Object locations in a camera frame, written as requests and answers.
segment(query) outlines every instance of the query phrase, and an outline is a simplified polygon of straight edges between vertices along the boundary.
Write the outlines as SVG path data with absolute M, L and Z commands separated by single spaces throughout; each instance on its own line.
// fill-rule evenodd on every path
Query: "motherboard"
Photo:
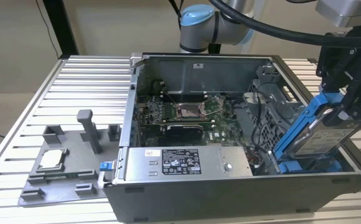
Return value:
M 245 146 L 235 100 L 224 94 L 151 96 L 138 104 L 142 146 Z

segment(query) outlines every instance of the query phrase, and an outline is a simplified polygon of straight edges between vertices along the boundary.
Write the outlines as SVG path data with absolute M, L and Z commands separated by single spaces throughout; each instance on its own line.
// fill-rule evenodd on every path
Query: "blue release tab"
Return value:
M 298 163 L 298 161 L 283 161 L 278 165 L 279 171 L 282 174 L 285 173 L 293 173 L 302 170 L 302 167 Z
M 112 171 L 114 163 L 112 162 L 102 162 L 100 163 L 100 171 Z
M 334 160 L 331 166 L 326 169 L 326 172 L 341 172 L 341 171 L 342 171 L 341 164 L 337 160 Z
M 315 112 L 325 104 L 339 103 L 343 98 L 343 95 L 337 93 L 323 93 L 321 92 L 311 100 L 306 106 L 303 112 L 301 113 L 297 121 L 287 130 L 285 136 L 281 138 L 279 142 L 274 147 L 274 156 L 277 160 L 283 160 L 286 158 L 286 149 L 294 138 L 302 132 L 307 124 L 310 124 L 315 119 Z

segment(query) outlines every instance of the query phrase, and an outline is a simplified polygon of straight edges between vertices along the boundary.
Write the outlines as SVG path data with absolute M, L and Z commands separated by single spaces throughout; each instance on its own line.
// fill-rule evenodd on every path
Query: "black pole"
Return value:
M 77 55 L 79 51 L 76 48 L 63 0 L 43 0 L 43 4 L 63 55 Z
M 207 53 L 208 54 L 219 54 L 220 53 L 220 44 L 219 43 L 210 43 L 207 45 Z

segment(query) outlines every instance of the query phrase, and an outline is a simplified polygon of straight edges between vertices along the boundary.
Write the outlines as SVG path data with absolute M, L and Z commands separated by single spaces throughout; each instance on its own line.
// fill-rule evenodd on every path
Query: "gray post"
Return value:
M 99 133 L 92 123 L 92 111 L 79 110 L 76 115 L 77 122 L 83 125 L 87 139 L 91 143 L 92 151 L 95 154 L 102 152 L 102 146 L 99 144 Z

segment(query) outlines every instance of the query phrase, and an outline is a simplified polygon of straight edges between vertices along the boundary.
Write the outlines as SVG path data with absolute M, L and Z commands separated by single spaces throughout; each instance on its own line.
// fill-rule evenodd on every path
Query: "white label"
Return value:
M 203 69 L 203 64 L 202 63 L 192 64 L 192 68 L 194 69 Z
M 295 155 L 326 153 L 351 131 L 353 129 L 317 131 Z
M 160 150 L 158 150 L 158 149 L 146 149 L 144 156 L 160 156 Z

